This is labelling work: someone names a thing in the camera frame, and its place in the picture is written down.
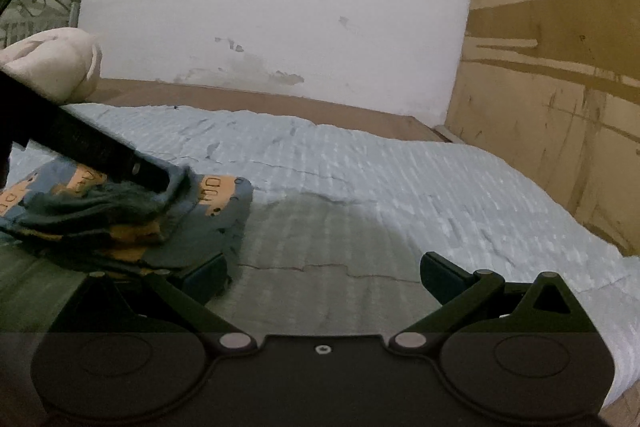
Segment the blue patterned child pant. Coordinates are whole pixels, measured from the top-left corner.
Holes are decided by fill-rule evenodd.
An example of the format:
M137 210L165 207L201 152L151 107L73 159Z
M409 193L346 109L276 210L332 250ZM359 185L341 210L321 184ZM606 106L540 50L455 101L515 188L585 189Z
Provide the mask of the blue patterned child pant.
M168 165L165 191L114 182L56 158L1 193L1 230L62 267L187 279L228 271L242 243L253 187L239 176Z

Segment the metal bed headboard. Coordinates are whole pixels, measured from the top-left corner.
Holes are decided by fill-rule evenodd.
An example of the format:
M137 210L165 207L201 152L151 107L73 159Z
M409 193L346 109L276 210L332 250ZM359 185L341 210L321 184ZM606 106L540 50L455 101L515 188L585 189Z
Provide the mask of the metal bed headboard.
M12 0L1 15L1 47L38 32L77 27L82 0Z

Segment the cream rolled pillow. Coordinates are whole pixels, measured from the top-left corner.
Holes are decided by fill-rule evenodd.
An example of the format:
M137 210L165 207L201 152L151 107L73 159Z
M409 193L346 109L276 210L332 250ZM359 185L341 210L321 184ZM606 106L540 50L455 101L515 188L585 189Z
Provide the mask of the cream rolled pillow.
M95 35L62 27L38 32L1 50L1 67L58 104L85 101L101 78Z

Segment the light blue textured bedspread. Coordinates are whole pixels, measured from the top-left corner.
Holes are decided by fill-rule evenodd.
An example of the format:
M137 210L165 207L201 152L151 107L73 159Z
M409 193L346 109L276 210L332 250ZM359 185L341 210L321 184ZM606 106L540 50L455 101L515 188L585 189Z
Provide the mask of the light blue textured bedspread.
M560 273L613 355L610 399L637 384L638 259L484 150L186 106L75 113L141 152L250 181L244 236L195 295L254 335L397 331L436 308L419 282L434 251L514 282Z

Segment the plywood wardrobe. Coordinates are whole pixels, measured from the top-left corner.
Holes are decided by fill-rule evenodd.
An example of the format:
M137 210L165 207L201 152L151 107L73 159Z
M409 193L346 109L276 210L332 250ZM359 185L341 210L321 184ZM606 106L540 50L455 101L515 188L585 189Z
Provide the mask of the plywood wardrobe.
M639 250L639 0L471 0L447 128Z

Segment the brown wooden bed frame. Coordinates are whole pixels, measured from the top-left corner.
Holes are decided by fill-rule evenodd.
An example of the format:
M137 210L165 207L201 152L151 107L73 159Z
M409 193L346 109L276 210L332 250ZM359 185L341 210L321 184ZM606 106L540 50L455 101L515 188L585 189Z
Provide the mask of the brown wooden bed frame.
M186 105L206 110L250 110L273 116L294 116L314 124L330 124L401 141L447 143L442 134L416 118L282 94L219 89L190 84L129 79L102 79L89 96L92 103L113 106Z

